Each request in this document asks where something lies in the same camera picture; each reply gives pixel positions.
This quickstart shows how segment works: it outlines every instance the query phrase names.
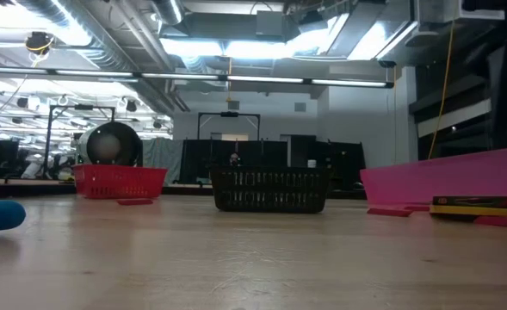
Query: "red object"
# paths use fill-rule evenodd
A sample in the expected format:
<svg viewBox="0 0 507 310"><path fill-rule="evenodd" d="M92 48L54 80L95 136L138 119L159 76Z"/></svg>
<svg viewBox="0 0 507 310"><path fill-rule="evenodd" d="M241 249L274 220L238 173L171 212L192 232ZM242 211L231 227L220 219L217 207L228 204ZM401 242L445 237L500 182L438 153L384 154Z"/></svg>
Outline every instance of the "red object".
<svg viewBox="0 0 507 310"><path fill-rule="evenodd" d="M117 203L119 203L121 206L139 206L153 204L153 201L151 199L118 199Z"/></svg>
<svg viewBox="0 0 507 310"><path fill-rule="evenodd" d="M413 211L388 208L369 208L368 214L408 217Z"/></svg>
<svg viewBox="0 0 507 310"><path fill-rule="evenodd" d="M429 206L408 206L405 210L415 211L415 212L429 212Z"/></svg>
<svg viewBox="0 0 507 310"><path fill-rule="evenodd" d="M370 204L427 203L433 196L507 196L507 149L361 171Z"/></svg>
<svg viewBox="0 0 507 310"><path fill-rule="evenodd" d="M480 216L475 220L475 224L492 225L492 226L505 226L507 227L507 217L499 216Z"/></svg>
<svg viewBox="0 0 507 310"><path fill-rule="evenodd" d="M106 164L73 167L77 193L89 199L155 198L161 195L166 169Z"/></svg>

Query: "black basket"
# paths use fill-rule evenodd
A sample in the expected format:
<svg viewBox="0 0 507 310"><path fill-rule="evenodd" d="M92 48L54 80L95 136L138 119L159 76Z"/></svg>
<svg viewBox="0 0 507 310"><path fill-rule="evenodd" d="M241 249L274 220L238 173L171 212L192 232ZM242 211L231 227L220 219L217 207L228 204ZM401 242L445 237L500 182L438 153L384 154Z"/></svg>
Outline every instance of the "black basket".
<svg viewBox="0 0 507 310"><path fill-rule="evenodd" d="M223 211L318 213L330 181L327 169L211 168L215 204Z"/></svg>

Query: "pink panel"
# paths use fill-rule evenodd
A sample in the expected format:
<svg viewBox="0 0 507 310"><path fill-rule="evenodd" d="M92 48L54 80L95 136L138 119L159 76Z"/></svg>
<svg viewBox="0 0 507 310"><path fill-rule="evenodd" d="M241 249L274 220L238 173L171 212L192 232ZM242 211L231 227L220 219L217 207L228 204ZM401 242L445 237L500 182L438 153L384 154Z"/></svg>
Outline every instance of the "pink panel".
<svg viewBox="0 0 507 310"><path fill-rule="evenodd" d="M365 169L369 203L431 202L435 195L507 195L507 149Z"/></svg>

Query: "wooden table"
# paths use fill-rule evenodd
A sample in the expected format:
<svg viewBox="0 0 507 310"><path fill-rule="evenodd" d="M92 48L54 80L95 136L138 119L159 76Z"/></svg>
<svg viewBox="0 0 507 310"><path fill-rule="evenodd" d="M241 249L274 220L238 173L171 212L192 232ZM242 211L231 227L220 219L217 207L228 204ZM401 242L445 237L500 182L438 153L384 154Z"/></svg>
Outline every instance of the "wooden table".
<svg viewBox="0 0 507 310"><path fill-rule="evenodd" d="M367 215L229 214L212 197L21 200L0 309L507 309L507 228Z"/></svg>

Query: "plastic basket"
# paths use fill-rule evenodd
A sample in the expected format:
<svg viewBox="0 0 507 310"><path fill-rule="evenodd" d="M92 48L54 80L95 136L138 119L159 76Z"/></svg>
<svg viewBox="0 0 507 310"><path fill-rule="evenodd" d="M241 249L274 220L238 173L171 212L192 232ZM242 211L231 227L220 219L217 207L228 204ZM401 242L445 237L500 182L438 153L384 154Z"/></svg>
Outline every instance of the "plastic basket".
<svg viewBox="0 0 507 310"><path fill-rule="evenodd" d="M327 169L211 168L215 204L223 211L318 213L324 210Z"/></svg>
<svg viewBox="0 0 507 310"><path fill-rule="evenodd" d="M161 195L166 169L105 164L73 167L77 193L90 199L154 198Z"/></svg>

